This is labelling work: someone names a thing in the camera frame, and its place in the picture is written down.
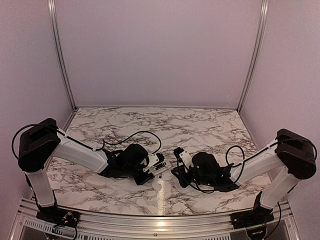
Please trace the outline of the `white remote control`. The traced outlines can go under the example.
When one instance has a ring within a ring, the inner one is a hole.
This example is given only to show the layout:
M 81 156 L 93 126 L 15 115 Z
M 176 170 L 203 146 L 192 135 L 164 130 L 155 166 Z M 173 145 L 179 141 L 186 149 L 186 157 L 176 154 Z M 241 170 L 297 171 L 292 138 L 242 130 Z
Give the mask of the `white remote control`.
M 152 166 L 150 168 L 150 171 L 154 176 L 157 176 L 170 169 L 171 169 L 171 163 L 165 160 L 157 165 Z

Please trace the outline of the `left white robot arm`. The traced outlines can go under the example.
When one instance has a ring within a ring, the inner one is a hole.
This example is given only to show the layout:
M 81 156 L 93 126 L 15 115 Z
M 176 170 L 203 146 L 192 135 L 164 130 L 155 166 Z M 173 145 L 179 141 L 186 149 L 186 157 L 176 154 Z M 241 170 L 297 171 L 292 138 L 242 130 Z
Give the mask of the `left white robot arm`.
M 149 169 L 158 162 L 156 154 L 149 154 L 137 143 L 116 151 L 90 147 L 59 129 L 52 118 L 20 128 L 13 139 L 16 137 L 20 137 L 19 151 L 13 155 L 30 183 L 39 210 L 53 223 L 64 215 L 45 170 L 49 158 L 78 164 L 105 178 L 134 178 L 137 185 L 153 177 Z

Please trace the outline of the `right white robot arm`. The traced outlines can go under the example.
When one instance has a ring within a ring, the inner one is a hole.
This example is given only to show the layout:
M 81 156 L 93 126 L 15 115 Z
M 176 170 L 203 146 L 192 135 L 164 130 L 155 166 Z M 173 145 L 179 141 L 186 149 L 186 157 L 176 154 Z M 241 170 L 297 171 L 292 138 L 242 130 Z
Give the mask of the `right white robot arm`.
M 254 207 L 247 214 L 252 224 L 260 223 L 300 181 L 313 177 L 317 171 L 316 146 L 285 128 L 278 130 L 276 138 L 263 149 L 239 164 L 228 162 L 226 166 L 220 166 L 211 153 L 202 151 L 190 156 L 181 147 L 173 153 L 176 166 L 171 173 L 180 186 L 190 186 L 206 194 L 237 190 L 251 179 L 280 168 L 269 187 L 256 196 Z

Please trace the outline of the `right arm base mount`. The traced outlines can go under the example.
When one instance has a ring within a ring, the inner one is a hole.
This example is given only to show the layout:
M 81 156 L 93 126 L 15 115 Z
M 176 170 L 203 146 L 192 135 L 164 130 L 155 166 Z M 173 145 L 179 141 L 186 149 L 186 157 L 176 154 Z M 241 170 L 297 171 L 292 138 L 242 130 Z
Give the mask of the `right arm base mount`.
M 272 212 L 272 209 L 258 207 L 247 211 L 232 213 L 230 219 L 234 229 L 241 229 L 273 221 L 275 217 Z

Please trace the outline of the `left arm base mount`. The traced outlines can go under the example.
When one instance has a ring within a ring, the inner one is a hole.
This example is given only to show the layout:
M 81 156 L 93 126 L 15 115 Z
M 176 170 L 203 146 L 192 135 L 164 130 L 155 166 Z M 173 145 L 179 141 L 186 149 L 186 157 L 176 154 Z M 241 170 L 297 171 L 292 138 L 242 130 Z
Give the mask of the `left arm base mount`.
M 76 228 L 80 219 L 80 213 L 61 208 L 45 208 L 39 210 L 36 217 L 40 220 L 53 223 L 56 226 Z

